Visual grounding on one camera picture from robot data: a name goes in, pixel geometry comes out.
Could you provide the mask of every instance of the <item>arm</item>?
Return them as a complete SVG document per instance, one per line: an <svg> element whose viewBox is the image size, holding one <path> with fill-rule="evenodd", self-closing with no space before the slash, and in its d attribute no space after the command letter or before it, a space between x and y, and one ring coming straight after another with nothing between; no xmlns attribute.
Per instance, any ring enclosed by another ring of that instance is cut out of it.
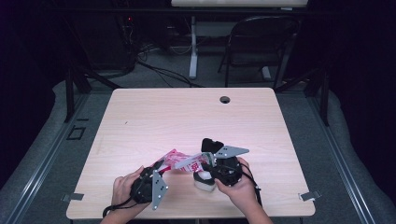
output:
<svg viewBox="0 0 396 224"><path fill-rule="evenodd" d="M246 165L246 167L242 166L243 171L251 175L247 168L248 163L242 158L238 160ZM249 224L273 223L257 202L253 183L247 177L242 175L241 180L232 187L223 185L217 179L215 181L219 190L230 197L231 202L245 215Z"/></svg>
<svg viewBox="0 0 396 224"><path fill-rule="evenodd" d="M143 169L144 167L142 166L134 173L131 173L127 176L120 176L114 181L113 198L111 200L111 204L120 204L129 199L131 186L140 176L140 173L142 173ZM110 211L102 220L101 224L125 224L141 213L149 205L149 203L136 204L134 200L131 200L129 203L125 204L125 207L132 205L134 206L131 208Z"/></svg>

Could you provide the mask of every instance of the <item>white table leg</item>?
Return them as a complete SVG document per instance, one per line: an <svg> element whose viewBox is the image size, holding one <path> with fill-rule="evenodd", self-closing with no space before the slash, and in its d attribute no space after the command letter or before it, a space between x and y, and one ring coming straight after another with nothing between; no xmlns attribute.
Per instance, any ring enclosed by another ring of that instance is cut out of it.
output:
<svg viewBox="0 0 396 224"><path fill-rule="evenodd" d="M197 40L195 33L195 17L191 17L191 63L190 63L190 79L197 78Z"/></svg>

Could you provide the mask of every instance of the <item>wooden table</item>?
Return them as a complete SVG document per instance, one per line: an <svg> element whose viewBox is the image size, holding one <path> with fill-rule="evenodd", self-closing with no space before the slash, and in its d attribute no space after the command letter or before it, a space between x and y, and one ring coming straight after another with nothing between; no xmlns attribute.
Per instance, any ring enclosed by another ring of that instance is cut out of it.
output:
<svg viewBox="0 0 396 224"><path fill-rule="evenodd" d="M219 99L230 98L224 104ZM267 88L118 89L106 113L75 193L70 219L101 218L110 204L113 181L141 165L149 166L172 149L193 155L204 138L248 148L242 155L260 188L270 217L306 217L315 213L300 163L276 96ZM139 218L242 217L218 189L193 185L191 173L166 172L169 186L156 211L149 206Z"/></svg>

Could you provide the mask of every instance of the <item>silver metal plate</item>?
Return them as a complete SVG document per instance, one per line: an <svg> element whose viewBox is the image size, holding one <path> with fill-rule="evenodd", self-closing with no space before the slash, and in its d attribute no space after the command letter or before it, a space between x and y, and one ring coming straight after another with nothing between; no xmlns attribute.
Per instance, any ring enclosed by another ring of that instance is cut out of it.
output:
<svg viewBox="0 0 396 224"><path fill-rule="evenodd" d="M246 148L224 146L213 156L216 159L228 159L248 152L249 150Z"/></svg>
<svg viewBox="0 0 396 224"><path fill-rule="evenodd" d="M166 191L168 191L168 186L163 181L163 177L155 170L152 173L152 210L157 210Z"/></svg>

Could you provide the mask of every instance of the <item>black cable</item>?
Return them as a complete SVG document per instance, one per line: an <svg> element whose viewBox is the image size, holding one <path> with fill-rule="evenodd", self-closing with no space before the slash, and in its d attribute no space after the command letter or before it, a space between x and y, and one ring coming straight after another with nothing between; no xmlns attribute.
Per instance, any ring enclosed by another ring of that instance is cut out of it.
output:
<svg viewBox="0 0 396 224"><path fill-rule="evenodd" d="M148 60L148 53L154 49L156 49L156 47L153 44L146 44L140 48L139 53L137 53L137 57L140 59L140 61L146 62Z"/></svg>
<svg viewBox="0 0 396 224"><path fill-rule="evenodd" d="M152 66L152 65L140 62L140 61L137 61L136 63L140 64L140 65L142 65L144 67L147 67L148 69L156 72L160 76L164 75L164 76L176 79L176 80L178 80L180 82L186 83L186 84L188 84L190 86L190 88L192 88L192 87L202 88L203 87L201 85L198 85L198 84L190 82L186 77L183 77L181 74L179 74L177 72L173 72L173 71L170 71L170 70L167 70L167 69L164 69L164 68L160 68L160 67L155 67L155 66ZM161 78L163 79L164 82L166 82L166 84L168 84L170 87L172 87L163 77L161 77Z"/></svg>
<svg viewBox="0 0 396 224"><path fill-rule="evenodd" d="M134 197L134 196L129 197L129 199L126 200L126 201L123 202L123 203L116 204L116 205L110 205L110 206L108 206L107 208L105 208L105 210L103 211L103 214L102 214L103 217L107 216L107 213L108 213L109 211L114 211L114 210L116 210L116 209L132 208L132 207L136 206L137 203L135 203L135 204L133 204L133 205L131 205L131 206L128 206L128 207L123 207L125 204L127 204L128 202L130 202L130 201L132 200L133 197Z"/></svg>
<svg viewBox="0 0 396 224"><path fill-rule="evenodd" d="M245 164L243 164L243 163L239 163L239 164L245 166L245 168L247 168L247 170L250 172L250 175L251 175L251 179L250 180L253 181L253 184L255 185L254 186L254 190L256 191L257 201L262 206L262 196L260 195L260 190L261 189L259 189L259 186L254 181L253 173L251 173L250 169Z"/></svg>

